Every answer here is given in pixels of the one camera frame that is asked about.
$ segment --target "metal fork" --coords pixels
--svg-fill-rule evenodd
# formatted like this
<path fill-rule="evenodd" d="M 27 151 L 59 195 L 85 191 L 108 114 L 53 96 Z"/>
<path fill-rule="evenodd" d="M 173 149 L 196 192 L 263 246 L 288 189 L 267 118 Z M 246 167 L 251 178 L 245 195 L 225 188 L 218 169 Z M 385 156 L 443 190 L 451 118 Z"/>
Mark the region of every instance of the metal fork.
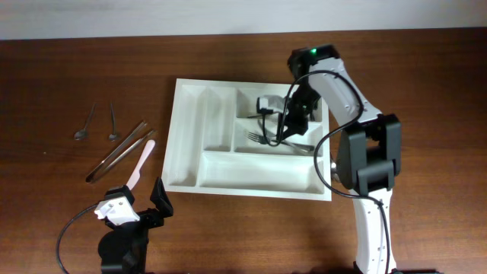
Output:
<path fill-rule="evenodd" d="M 262 135 L 259 135 L 259 134 L 253 133 L 253 132 L 248 132 L 247 133 L 247 138 L 249 140 L 254 141 L 254 142 L 258 142 L 261 145 L 267 145 L 267 142 L 265 140 L 265 137 L 262 136 Z M 314 151 L 314 146 L 313 145 L 296 144 L 296 143 L 289 142 L 289 141 L 286 141 L 286 140 L 281 141 L 281 144 L 288 145 L 288 146 L 290 146 L 292 148 L 299 148 L 299 149 L 304 150 L 306 152 Z"/>

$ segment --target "small spoon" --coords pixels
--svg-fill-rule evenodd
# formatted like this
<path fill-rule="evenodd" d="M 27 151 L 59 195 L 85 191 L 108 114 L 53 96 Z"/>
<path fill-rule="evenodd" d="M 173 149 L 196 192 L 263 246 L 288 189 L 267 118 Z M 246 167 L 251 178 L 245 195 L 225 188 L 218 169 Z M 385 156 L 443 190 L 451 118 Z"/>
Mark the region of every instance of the small spoon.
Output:
<path fill-rule="evenodd" d="M 91 117 L 93 117 L 94 113 L 94 108 L 97 106 L 97 103 L 94 103 L 93 106 L 91 107 L 91 112 L 90 115 L 88 116 L 88 119 L 86 119 L 86 123 L 84 124 L 84 128 L 80 129 L 78 132 L 75 133 L 75 140 L 82 140 L 88 137 L 88 131 L 86 131 L 86 128 L 88 127 L 88 124 L 91 121 Z"/>
<path fill-rule="evenodd" d="M 110 136 L 108 136 L 108 139 L 111 142 L 113 142 L 113 141 L 117 140 L 118 138 L 120 138 L 120 134 L 115 131 L 115 113 L 113 112 L 113 104 L 112 104 L 112 102 L 110 102 L 110 112 L 112 113 L 112 127 L 113 127 L 113 131 L 112 131 L 112 134 L 110 134 Z"/>

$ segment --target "white wall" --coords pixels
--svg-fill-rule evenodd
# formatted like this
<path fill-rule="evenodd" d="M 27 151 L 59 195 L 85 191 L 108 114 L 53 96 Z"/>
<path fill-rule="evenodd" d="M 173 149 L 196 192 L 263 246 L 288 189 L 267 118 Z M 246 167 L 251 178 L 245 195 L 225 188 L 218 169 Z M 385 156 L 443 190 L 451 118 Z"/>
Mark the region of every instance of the white wall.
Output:
<path fill-rule="evenodd" d="M 486 0 L 1 0 L 0 39 L 487 26 Z"/>

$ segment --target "brown table surface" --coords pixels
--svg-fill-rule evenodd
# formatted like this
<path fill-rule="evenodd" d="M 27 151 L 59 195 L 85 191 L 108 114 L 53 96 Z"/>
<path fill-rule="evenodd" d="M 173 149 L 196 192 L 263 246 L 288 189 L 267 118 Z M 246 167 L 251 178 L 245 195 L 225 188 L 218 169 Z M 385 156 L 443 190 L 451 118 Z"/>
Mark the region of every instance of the brown table surface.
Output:
<path fill-rule="evenodd" d="M 486 273 L 487 29 L 0 42 L 0 272 L 60 272 L 62 226 L 128 180 L 142 148 L 99 183 L 84 182 L 114 146 L 110 100 L 124 135 L 141 119 L 158 130 L 134 189 L 140 211 L 161 175 L 177 78 L 290 83 L 291 50 L 322 43 L 334 43 L 362 93 L 403 124 L 391 208 L 398 267 Z M 74 141 L 93 102 L 89 139 Z M 169 197 L 174 217 L 150 231 L 148 272 L 309 272 L 355 260 L 348 199 Z M 93 213 L 75 222 L 62 241 L 65 267 L 99 272 L 109 230 Z"/>

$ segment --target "tongs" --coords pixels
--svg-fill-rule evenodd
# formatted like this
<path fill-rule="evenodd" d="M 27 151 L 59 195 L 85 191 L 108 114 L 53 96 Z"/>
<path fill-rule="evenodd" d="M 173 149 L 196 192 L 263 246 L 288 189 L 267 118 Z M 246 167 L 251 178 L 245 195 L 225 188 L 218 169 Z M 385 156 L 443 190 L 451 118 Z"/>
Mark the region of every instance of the tongs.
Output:
<path fill-rule="evenodd" d="M 106 173 L 108 173 L 108 171 L 110 171 L 117 163 L 119 163 L 128 153 L 130 153 L 131 151 L 133 151 L 135 148 L 137 148 L 141 143 L 143 143 L 152 133 L 155 132 L 155 130 L 151 129 L 151 131 L 145 133 L 145 135 L 143 135 L 140 139 L 138 139 L 137 141 L 135 141 L 132 145 L 130 145 L 124 152 L 122 152 L 115 160 L 113 160 L 110 164 L 106 165 L 106 163 L 108 163 L 108 161 L 112 158 L 114 158 L 116 155 L 118 155 L 124 147 L 126 147 L 133 139 L 134 137 L 137 135 L 138 132 L 140 132 L 140 130 L 142 128 L 144 128 L 145 126 L 147 126 L 147 123 L 145 121 L 141 121 L 139 123 L 139 125 L 132 131 L 132 133 L 130 133 L 129 136 L 127 136 L 127 138 L 125 138 L 123 140 L 122 143 L 120 143 L 120 145 L 118 145 L 115 149 L 113 149 L 112 152 L 110 152 L 110 154 L 108 156 L 106 156 L 89 174 L 88 176 L 86 177 L 86 183 L 95 183 L 97 180 L 99 180 L 103 175 L 105 175 Z M 102 167 L 105 167 L 103 170 L 102 170 L 102 173 L 100 176 L 98 177 L 95 177 L 95 175 L 97 174 L 98 171 L 101 170 Z"/>

